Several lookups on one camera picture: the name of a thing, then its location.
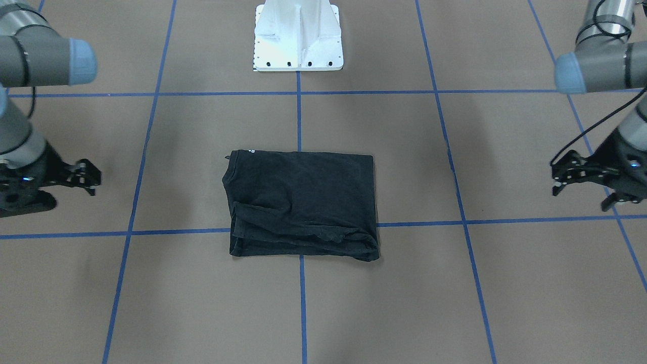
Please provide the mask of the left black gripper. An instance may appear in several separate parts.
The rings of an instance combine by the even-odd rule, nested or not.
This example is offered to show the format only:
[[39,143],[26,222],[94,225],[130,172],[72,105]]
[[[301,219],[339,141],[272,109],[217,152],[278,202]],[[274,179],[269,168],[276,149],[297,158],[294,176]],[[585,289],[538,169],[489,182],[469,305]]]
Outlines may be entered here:
[[[601,143],[597,152],[602,152],[600,162],[606,168],[614,169],[617,175],[608,176],[601,164],[579,154],[566,154],[559,161],[550,164],[553,187],[552,196],[559,195],[567,185],[592,182],[605,185],[614,190],[645,190],[645,150],[634,147],[615,129]],[[617,204],[638,204],[642,197],[615,191],[600,203],[603,212],[612,210]]]

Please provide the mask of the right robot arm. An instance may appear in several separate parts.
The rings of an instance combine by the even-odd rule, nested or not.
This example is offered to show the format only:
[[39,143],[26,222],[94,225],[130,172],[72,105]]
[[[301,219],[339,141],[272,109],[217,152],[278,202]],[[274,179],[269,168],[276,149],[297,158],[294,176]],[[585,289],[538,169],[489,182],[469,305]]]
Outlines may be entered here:
[[[79,85],[95,80],[94,49],[81,39],[64,38],[29,4],[2,1],[2,90],[15,87]],[[44,163],[37,179],[46,185],[85,189],[91,196],[101,173],[88,160],[60,161],[55,150],[16,105],[2,94],[2,169],[19,170]]]

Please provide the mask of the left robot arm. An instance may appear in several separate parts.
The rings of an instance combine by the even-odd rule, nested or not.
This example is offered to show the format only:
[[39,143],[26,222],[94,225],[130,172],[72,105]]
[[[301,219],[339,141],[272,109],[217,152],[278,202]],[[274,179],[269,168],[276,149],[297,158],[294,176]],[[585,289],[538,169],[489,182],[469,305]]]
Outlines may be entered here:
[[557,58],[554,82],[565,95],[640,89],[624,106],[635,108],[589,157],[566,144],[550,161],[552,195],[570,184],[592,183],[612,189],[600,205],[638,204],[646,197],[646,44],[630,41],[635,8],[645,1],[589,1],[575,49]]

